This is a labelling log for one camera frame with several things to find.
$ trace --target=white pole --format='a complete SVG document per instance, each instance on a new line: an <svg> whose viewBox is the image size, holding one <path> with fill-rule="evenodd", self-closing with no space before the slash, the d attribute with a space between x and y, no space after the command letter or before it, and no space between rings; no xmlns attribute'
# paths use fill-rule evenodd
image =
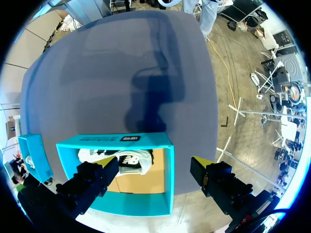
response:
<svg viewBox="0 0 311 233"><path fill-rule="evenodd" d="M237 110L237 114L236 114L236 116L235 116L234 124L233 124L234 126L236 125L237 120L238 120L240 105L241 105L241 97L239 98L238 110Z"/></svg>
<svg viewBox="0 0 311 233"><path fill-rule="evenodd" d="M13 147L16 146L16 145L18 145L18 143L11 144L11 145L9 145L8 147L2 148L1 150L9 150L9 149L13 148Z"/></svg>
<svg viewBox="0 0 311 233"><path fill-rule="evenodd" d="M247 168L251 169L253 172L255 172L256 174L258 174L259 176L261 176L262 178L264 178L267 182L273 184L274 186L278 187L279 189L285 191L285 189L279 185L276 182L271 181L268 177L264 176L263 174L261 174L260 172L258 172L257 170L253 169L251 166L247 165L246 163L242 162L240 159L237 159L236 157L234 157L231 153L224 151L222 149L217 148L218 151L223 151L224 154L228 155L230 158L234 159L235 161L238 161L239 163L243 164L244 166L246 166Z"/></svg>
<svg viewBox="0 0 311 233"><path fill-rule="evenodd" d="M273 116L279 116L279 117L293 117L293 118L302 119L302 120L306 119L306 117L304 116L289 115L289 114L282 114L282 113L271 113L271 112L239 111L239 113L253 113L253 114L262 114L262 115L273 115Z"/></svg>
<svg viewBox="0 0 311 233"><path fill-rule="evenodd" d="M217 160L217 163L220 162L220 160L221 160L221 158L222 158L222 156L223 156L223 154L224 154L224 152L225 152L225 149L227 149L227 146L228 146L230 140L231 140L231 136L228 138L227 143L225 144L225 147L224 147L222 153L220 154L220 156L219 156L219 158L218 158L218 160Z"/></svg>

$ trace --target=person's leg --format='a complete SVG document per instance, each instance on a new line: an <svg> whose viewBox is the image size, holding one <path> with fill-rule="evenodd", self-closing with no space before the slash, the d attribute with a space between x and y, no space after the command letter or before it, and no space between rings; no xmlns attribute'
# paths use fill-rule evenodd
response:
<svg viewBox="0 0 311 233"><path fill-rule="evenodd" d="M202 0L202 12L200 16L200 29L206 40L208 34L212 31L217 16L218 3L210 0Z"/></svg>
<svg viewBox="0 0 311 233"><path fill-rule="evenodd" d="M194 7L198 2L199 0L183 0L181 11L193 15Z"/></svg>

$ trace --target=gray table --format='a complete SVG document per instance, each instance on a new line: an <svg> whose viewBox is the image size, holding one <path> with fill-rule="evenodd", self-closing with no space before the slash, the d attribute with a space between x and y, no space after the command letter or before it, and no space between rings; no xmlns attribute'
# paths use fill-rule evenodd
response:
<svg viewBox="0 0 311 233"><path fill-rule="evenodd" d="M209 54L195 18L181 12L129 12L87 24L44 52L22 85L22 132L42 135L62 182L60 141L166 132L175 145L175 194L198 190L190 158L215 160L217 121Z"/></svg>

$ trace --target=label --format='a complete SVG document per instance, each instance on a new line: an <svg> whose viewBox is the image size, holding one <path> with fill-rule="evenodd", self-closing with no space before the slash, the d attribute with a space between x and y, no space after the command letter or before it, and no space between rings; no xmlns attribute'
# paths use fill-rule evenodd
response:
<svg viewBox="0 0 311 233"><path fill-rule="evenodd" d="M121 138L121 142L124 141L139 141L140 140L140 136L125 136L123 138Z"/></svg>

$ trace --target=shoe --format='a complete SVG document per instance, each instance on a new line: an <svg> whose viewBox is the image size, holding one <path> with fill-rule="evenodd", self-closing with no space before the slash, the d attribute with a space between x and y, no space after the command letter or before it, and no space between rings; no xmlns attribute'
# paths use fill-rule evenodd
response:
<svg viewBox="0 0 311 233"><path fill-rule="evenodd" d="M78 157L81 163L95 163L116 156L119 172L116 176L128 174L145 175L153 164L152 150L89 150L80 149Z"/></svg>

